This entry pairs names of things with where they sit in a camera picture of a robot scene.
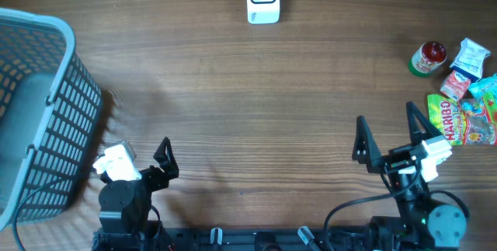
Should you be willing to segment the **green lid plastic jar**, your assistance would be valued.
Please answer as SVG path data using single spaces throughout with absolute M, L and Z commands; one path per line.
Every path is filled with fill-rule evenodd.
M 419 77 L 429 77 L 447 59 L 447 50 L 439 42 L 425 42 L 408 63 L 409 71 Z

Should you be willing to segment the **white tissue pack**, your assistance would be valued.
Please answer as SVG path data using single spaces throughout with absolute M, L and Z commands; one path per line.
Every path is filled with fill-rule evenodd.
M 488 49 L 469 38 L 465 38 L 461 41 L 460 51 L 450 68 L 465 75 L 472 82 L 477 82 L 483 75 L 484 60 L 490 55 L 491 52 Z

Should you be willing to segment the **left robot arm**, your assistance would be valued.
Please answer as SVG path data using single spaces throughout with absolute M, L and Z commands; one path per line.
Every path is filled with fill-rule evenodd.
M 162 221 L 148 218 L 158 213 L 152 194 L 169 187 L 179 177 L 179 167 L 171 142 L 164 138 L 153 154 L 158 166 L 138 170 L 136 154 L 128 141 L 119 141 L 104 150 L 92 167 L 105 186 L 99 193 L 101 228 L 94 233 L 94 250 L 172 251 L 175 244 Z

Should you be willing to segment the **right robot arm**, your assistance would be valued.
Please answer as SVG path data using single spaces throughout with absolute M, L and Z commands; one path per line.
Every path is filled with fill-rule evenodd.
M 399 216 L 374 216 L 366 226 L 367 250 L 457 250 L 469 219 L 469 210 L 451 194 L 452 204 L 434 199 L 428 183 L 436 168 L 452 154 L 443 134 L 412 102 L 406 104 L 410 142 L 379 150 L 365 117 L 356 119 L 353 160 L 378 174 L 394 199 Z

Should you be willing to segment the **haribo gummy bag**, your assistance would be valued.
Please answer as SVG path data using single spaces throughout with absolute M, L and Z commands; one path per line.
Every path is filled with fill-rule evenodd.
M 427 103 L 430 122 L 451 145 L 496 145 L 496 98 L 492 92 L 459 102 L 432 94 Z

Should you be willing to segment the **red small snack pack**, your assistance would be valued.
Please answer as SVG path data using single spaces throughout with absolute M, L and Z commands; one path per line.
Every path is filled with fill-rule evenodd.
M 458 71 L 452 71 L 441 85 L 440 91 L 446 97 L 459 101 L 464 97 L 467 89 L 471 84 L 471 80 Z

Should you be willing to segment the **teal snack packet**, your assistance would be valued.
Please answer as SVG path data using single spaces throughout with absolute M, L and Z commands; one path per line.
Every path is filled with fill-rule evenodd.
M 496 98 L 496 79 L 497 75 L 482 78 L 477 82 L 471 83 L 468 91 L 475 101 L 481 101 L 485 95 L 490 94 Z

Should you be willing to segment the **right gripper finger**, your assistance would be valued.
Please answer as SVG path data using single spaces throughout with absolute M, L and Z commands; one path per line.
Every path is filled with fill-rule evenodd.
M 406 114 L 412 145 L 420 145 L 422 141 L 442 135 L 442 132 L 424 116 L 413 102 L 406 103 Z
M 384 159 L 364 116 L 356 118 L 356 137 L 352 159 L 367 168 L 382 168 Z

